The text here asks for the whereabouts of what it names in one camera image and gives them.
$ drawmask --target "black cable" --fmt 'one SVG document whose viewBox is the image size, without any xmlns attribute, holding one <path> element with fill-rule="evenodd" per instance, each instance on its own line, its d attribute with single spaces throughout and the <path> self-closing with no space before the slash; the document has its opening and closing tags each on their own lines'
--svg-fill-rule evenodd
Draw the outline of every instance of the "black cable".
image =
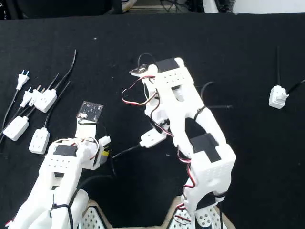
<svg viewBox="0 0 305 229">
<path fill-rule="evenodd" d="M 292 88 L 290 88 L 287 91 L 287 94 L 291 94 L 291 92 L 293 92 L 294 90 L 296 90 L 299 86 L 301 86 L 303 83 L 305 83 L 305 79 L 303 79 L 302 81 L 296 83 L 295 85 L 292 86 Z"/>
<path fill-rule="evenodd" d="M 280 75 L 280 46 L 276 48 L 276 76 L 277 76 L 277 85 L 281 83 L 281 75 Z"/>
<path fill-rule="evenodd" d="M 133 147 L 130 147 L 130 148 L 128 148 L 128 149 L 125 149 L 125 150 L 119 152 L 118 154 L 114 155 L 112 158 L 113 158 L 113 160 L 114 160 L 114 159 L 116 159 L 116 158 L 122 156 L 123 154 L 126 154 L 126 153 L 128 153 L 128 152 L 130 152 L 130 151 L 132 151 L 132 150 L 134 150 L 134 149 L 140 148 L 140 147 L 141 147 L 141 145 L 140 145 L 140 144 L 137 144 L 137 145 L 135 145 L 135 146 L 133 146 Z"/>
<path fill-rule="evenodd" d="M 2 122 L 2 130 L 4 129 L 5 121 L 6 121 L 8 115 L 9 115 L 9 112 L 10 112 L 10 110 L 11 110 L 11 108 L 12 108 L 14 102 L 15 102 L 15 99 L 16 99 L 16 97 L 17 97 L 18 92 L 19 92 L 19 90 L 16 90 L 16 92 L 15 92 L 15 94 L 14 94 L 14 96 L 13 96 L 13 99 L 12 99 L 12 101 L 11 101 L 11 103 L 10 103 L 10 105 L 9 105 L 9 107 L 8 107 L 8 109 L 7 109 L 7 111 L 6 111 L 6 113 L 5 113 L 5 116 L 4 116 L 4 119 L 3 119 L 3 122 Z"/>
<path fill-rule="evenodd" d="M 206 108 L 206 106 L 203 106 L 202 108 L 197 110 L 197 113 L 194 116 L 194 121 L 196 122 L 196 119 L 198 117 L 198 115 Z"/>
<path fill-rule="evenodd" d="M 55 104 L 53 104 L 53 106 L 52 106 L 51 109 L 49 110 L 49 113 L 48 113 L 48 115 L 47 115 L 47 117 L 46 117 L 46 120 L 45 120 L 45 122 L 44 122 L 44 126 L 43 126 L 44 128 L 47 128 L 48 123 L 49 123 L 49 120 L 50 120 L 50 117 L 51 117 L 51 114 L 52 114 L 52 111 L 53 111 L 55 105 L 56 105 L 56 104 L 58 103 L 58 101 L 60 100 L 62 94 L 63 94 L 63 93 L 65 92 L 65 90 L 67 89 L 69 83 L 70 83 L 70 81 L 67 82 L 67 84 L 65 85 L 65 87 L 63 88 L 63 90 L 61 91 L 61 93 L 58 95 L 58 97 L 57 97 L 57 99 L 56 99 L 56 101 L 55 101 Z"/>
<path fill-rule="evenodd" d="M 54 77 L 54 79 L 51 81 L 51 83 L 50 83 L 50 85 L 48 86 L 47 90 L 49 90 L 49 89 L 52 87 L 53 83 L 54 83 L 55 80 L 58 78 L 58 76 L 59 76 L 59 73 L 57 73 L 56 76 Z"/>
<path fill-rule="evenodd" d="M 111 166 L 112 173 L 115 177 L 117 177 L 115 169 L 114 169 L 114 163 L 113 163 L 113 157 L 112 157 L 111 151 L 109 152 L 109 160 L 110 160 L 110 166 Z"/>
<path fill-rule="evenodd" d="M 78 191 L 83 188 L 86 184 L 88 184 L 89 182 L 91 182 L 92 180 L 95 180 L 95 179 L 98 179 L 98 178 L 107 178 L 107 179 L 113 179 L 112 176 L 110 175 L 101 175 L 101 174 L 98 174 L 98 175 L 94 175 L 92 177 L 89 177 L 87 179 L 85 179 L 83 182 L 81 182 L 80 185 L 78 185 L 78 187 L 76 188 L 75 192 L 73 193 L 72 197 L 71 197 L 71 200 L 69 202 L 69 206 L 72 206 L 73 204 L 73 201 L 78 193 Z"/>
<path fill-rule="evenodd" d="M 63 78 L 58 82 L 58 84 L 54 87 L 55 90 L 59 87 L 59 85 L 61 85 L 61 83 L 62 83 L 62 82 L 69 76 L 69 74 L 72 72 L 72 69 L 74 68 L 74 64 L 75 64 L 76 54 L 77 54 L 77 51 L 74 50 L 74 56 L 73 56 L 73 61 L 72 61 L 71 67 L 70 67 L 70 69 L 67 71 L 67 73 L 63 76 Z"/>
<path fill-rule="evenodd" d="M 52 218 L 52 210 L 55 210 L 55 209 L 58 209 L 58 208 L 67 208 L 68 215 L 69 215 L 70 228 L 73 229 L 74 225 L 73 225 L 73 216 L 72 216 L 72 213 L 71 213 L 71 206 L 69 206 L 67 204 L 57 205 L 57 204 L 53 203 L 52 208 L 50 209 L 50 218 Z"/>
<path fill-rule="evenodd" d="M 156 61 L 156 59 L 154 58 L 154 56 L 151 55 L 150 53 L 146 52 L 146 53 L 142 53 L 142 54 L 138 57 L 138 68 L 140 68 L 140 60 L 141 60 L 141 58 L 142 58 L 143 56 L 145 56 L 145 55 L 150 56 L 150 57 L 152 58 L 152 60 L 153 60 L 153 63 L 157 66 L 157 61 Z"/>
<path fill-rule="evenodd" d="M 214 106 L 207 106 L 206 108 L 209 108 L 209 109 L 222 109 L 222 108 L 231 109 L 231 108 L 233 108 L 233 106 L 232 105 L 214 105 Z"/>
<path fill-rule="evenodd" d="M 26 114 L 26 117 L 29 117 L 34 111 L 35 111 L 36 107 L 33 107 L 30 112 L 28 112 L 28 114 Z"/>
<path fill-rule="evenodd" d="M 207 82 L 205 85 L 203 85 L 202 89 L 200 90 L 200 97 L 202 99 L 202 102 L 203 102 L 203 94 L 204 94 L 204 91 L 206 90 L 206 88 L 211 85 L 211 84 L 214 84 L 213 81 L 210 81 L 210 82 Z"/>
<path fill-rule="evenodd" d="M 223 210 L 222 210 L 223 207 L 222 207 L 221 202 L 218 203 L 218 208 L 219 208 L 220 228 L 224 229 L 224 226 L 223 226 Z"/>
<path fill-rule="evenodd" d="M 81 118 L 77 121 L 77 124 L 79 125 L 97 125 L 97 123 L 82 123 L 82 120 L 86 120 L 85 118 Z"/>
</svg>

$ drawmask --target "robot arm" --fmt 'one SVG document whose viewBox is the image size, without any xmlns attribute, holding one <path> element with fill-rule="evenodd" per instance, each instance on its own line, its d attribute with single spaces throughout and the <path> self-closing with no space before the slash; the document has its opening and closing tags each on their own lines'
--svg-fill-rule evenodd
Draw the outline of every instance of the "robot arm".
<svg viewBox="0 0 305 229">
<path fill-rule="evenodd" d="M 188 164 L 190 177 L 183 188 L 182 201 L 185 208 L 194 214 L 200 209 L 198 203 L 208 193 L 219 196 L 216 203 L 222 201 L 224 197 L 221 194 L 228 190 L 231 183 L 236 156 L 226 143 L 212 112 L 201 100 L 183 60 L 175 58 L 160 61 L 132 70 L 131 74 L 142 79 L 149 96 L 156 93 L 146 103 L 145 114 L 162 130 L 161 133 L 150 130 L 144 134 L 141 145 L 151 147 L 163 141 L 168 134 L 173 137 L 178 155 L 181 152 L 187 157 L 181 159 Z M 189 139 L 185 133 L 186 118 L 194 119 L 207 134 Z"/>
<path fill-rule="evenodd" d="M 78 126 L 89 137 L 60 139 L 50 145 L 33 189 L 9 229 L 77 228 L 89 201 L 88 194 L 77 189 L 81 171 L 97 169 L 104 147 L 110 143 L 109 136 L 97 141 L 95 130 L 90 132 L 92 126 L 96 128 Z"/>
</svg>

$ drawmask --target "black fabric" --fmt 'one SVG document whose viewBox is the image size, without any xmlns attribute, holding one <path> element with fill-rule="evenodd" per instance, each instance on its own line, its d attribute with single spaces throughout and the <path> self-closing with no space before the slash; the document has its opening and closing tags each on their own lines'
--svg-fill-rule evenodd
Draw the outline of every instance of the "black fabric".
<svg viewBox="0 0 305 229">
<path fill-rule="evenodd" d="M 50 119 L 50 141 L 73 137 L 84 100 L 105 105 L 97 137 L 111 136 L 121 152 L 139 143 L 151 128 L 144 107 L 122 103 L 121 92 L 136 77 L 128 71 L 150 52 L 156 60 L 182 57 L 196 86 L 207 88 L 205 103 L 231 104 L 214 109 L 227 142 L 236 153 L 224 214 L 237 228 L 304 228 L 305 88 L 285 108 L 268 106 L 276 83 L 276 46 L 281 46 L 281 82 L 290 88 L 304 77 L 305 15 L 112 15 L 0 22 L 0 117 L 17 84 L 30 70 L 23 89 L 47 86 L 66 72 L 74 48 L 79 51 L 71 83 Z M 151 61 L 143 57 L 144 62 Z M 130 91 L 143 101 L 143 87 Z M 43 156 L 28 151 L 31 137 L 46 115 L 35 112 L 17 141 L 5 141 L 0 159 L 0 222 L 12 218 L 38 176 Z M 90 183 L 85 190 L 115 227 L 160 225 L 187 174 L 170 139 L 139 149 L 114 162 L 118 179 Z M 110 173 L 108 167 L 84 170 L 81 179 Z"/>
</svg>

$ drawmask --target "white plug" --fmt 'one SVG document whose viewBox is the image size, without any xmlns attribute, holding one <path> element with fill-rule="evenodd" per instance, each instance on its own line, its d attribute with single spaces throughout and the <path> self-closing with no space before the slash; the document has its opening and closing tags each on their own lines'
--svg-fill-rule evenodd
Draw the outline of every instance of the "white plug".
<svg viewBox="0 0 305 229">
<path fill-rule="evenodd" d="M 3 134 L 9 139 L 16 142 L 19 137 L 24 133 L 28 128 L 29 122 L 26 116 L 20 117 L 17 116 L 3 131 Z"/>
<path fill-rule="evenodd" d="M 140 145 L 150 148 L 166 139 L 166 134 L 159 133 L 156 129 L 151 129 L 141 136 Z"/>
<path fill-rule="evenodd" d="M 55 100 L 57 99 L 57 94 L 55 89 L 46 90 L 42 95 L 36 100 L 35 107 L 47 113 L 49 108 L 54 104 Z"/>
<path fill-rule="evenodd" d="M 21 104 L 20 104 L 20 106 L 23 107 L 23 108 L 24 108 L 24 107 L 29 103 L 29 101 L 32 99 L 32 93 L 30 92 L 30 90 L 31 90 L 31 87 L 29 88 L 28 91 L 25 91 L 25 92 L 24 92 L 23 100 L 22 100 L 22 102 L 21 102 Z"/>
<path fill-rule="evenodd" d="M 49 142 L 50 133 L 47 128 L 37 129 L 30 142 L 29 150 L 34 154 L 44 154 Z"/>
<path fill-rule="evenodd" d="M 33 106 L 36 100 L 38 100 L 41 97 L 42 93 L 44 92 L 44 89 L 41 92 L 39 91 L 39 89 L 40 89 L 40 85 L 37 87 L 37 89 L 33 90 L 32 99 L 29 102 L 29 106 Z"/>
<path fill-rule="evenodd" d="M 29 80 L 28 74 L 30 71 L 27 71 L 26 74 L 24 74 L 24 70 L 22 70 L 22 73 L 18 75 L 18 84 L 16 89 L 21 90 L 22 86 Z"/>
<path fill-rule="evenodd" d="M 270 92 L 269 106 L 281 109 L 283 106 L 285 106 L 288 96 L 289 95 L 286 94 L 285 88 L 282 88 L 279 85 L 274 86 Z"/>
</svg>

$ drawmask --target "perforated base plate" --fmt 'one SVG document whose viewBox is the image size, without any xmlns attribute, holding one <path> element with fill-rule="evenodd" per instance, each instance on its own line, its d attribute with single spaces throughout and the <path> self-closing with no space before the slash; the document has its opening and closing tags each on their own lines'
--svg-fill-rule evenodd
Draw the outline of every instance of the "perforated base plate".
<svg viewBox="0 0 305 229">
<path fill-rule="evenodd" d="M 217 207 L 203 208 L 196 212 L 196 224 L 194 228 L 191 228 L 191 224 L 188 221 L 175 217 L 179 215 L 183 218 L 190 219 L 190 215 L 186 210 L 177 210 L 176 206 L 180 204 L 181 197 L 176 197 L 172 202 L 170 209 L 165 217 L 165 220 L 161 226 L 152 227 L 136 227 L 124 229 L 220 229 L 220 219 Z M 98 204 L 92 200 L 88 203 L 88 211 L 84 215 L 79 229 L 113 229 L 112 225 L 107 220 L 106 216 L 102 212 Z M 224 229 L 235 229 L 235 226 L 230 220 L 223 214 Z"/>
<path fill-rule="evenodd" d="M 104 222 L 95 207 L 89 207 L 81 223 L 79 229 L 106 229 Z"/>
<path fill-rule="evenodd" d="M 175 211 L 172 221 L 169 223 L 168 229 L 192 229 L 191 223 L 185 219 L 190 219 L 190 215 L 186 210 Z M 197 227 L 196 229 L 221 229 L 220 217 L 214 207 L 203 208 L 198 210 L 195 214 Z"/>
</svg>

